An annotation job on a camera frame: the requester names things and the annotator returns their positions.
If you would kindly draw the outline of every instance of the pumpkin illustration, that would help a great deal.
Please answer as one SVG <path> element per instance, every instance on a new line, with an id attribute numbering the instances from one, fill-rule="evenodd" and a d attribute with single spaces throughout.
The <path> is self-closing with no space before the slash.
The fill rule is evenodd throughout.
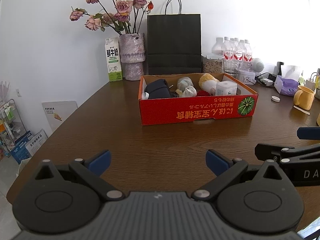
<path id="1" fill-rule="evenodd" d="M 246 97 L 238 106 L 238 113 L 241 115 L 249 114 L 254 107 L 254 99 L 252 97 Z"/>

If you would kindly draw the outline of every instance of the vase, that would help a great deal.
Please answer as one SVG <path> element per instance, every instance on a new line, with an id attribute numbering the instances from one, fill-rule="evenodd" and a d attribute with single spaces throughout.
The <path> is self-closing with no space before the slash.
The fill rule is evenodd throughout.
<path id="1" fill-rule="evenodd" d="M 143 64 L 146 60 L 144 33 L 122 34 L 120 41 L 120 58 L 124 63 L 126 80 L 140 80 L 143 76 Z"/>

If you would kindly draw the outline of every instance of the purple tissue package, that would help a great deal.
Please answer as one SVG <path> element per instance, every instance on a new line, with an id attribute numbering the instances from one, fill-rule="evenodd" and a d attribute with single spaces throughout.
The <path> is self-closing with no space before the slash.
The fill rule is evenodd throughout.
<path id="1" fill-rule="evenodd" d="M 293 97 L 298 90 L 299 82 L 293 79 L 285 79 L 282 76 L 277 76 L 275 88 L 280 95 Z"/>

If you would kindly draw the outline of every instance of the tiled floor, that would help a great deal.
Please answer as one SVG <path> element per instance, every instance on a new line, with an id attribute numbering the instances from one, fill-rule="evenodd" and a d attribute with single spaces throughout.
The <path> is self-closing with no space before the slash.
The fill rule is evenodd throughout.
<path id="1" fill-rule="evenodd" d="M 0 240 L 9 240 L 20 232 L 12 214 L 12 206 L 5 197 L 16 179 L 18 164 L 13 157 L 0 161 Z"/>

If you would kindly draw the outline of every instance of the green and white milk carton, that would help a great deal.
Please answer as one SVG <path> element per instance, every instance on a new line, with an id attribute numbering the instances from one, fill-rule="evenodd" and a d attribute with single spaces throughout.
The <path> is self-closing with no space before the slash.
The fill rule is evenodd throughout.
<path id="1" fill-rule="evenodd" d="M 122 80 L 122 70 L 120 62 L 119 38 L 106 39 L 107 68 L 110 81 Z"/>

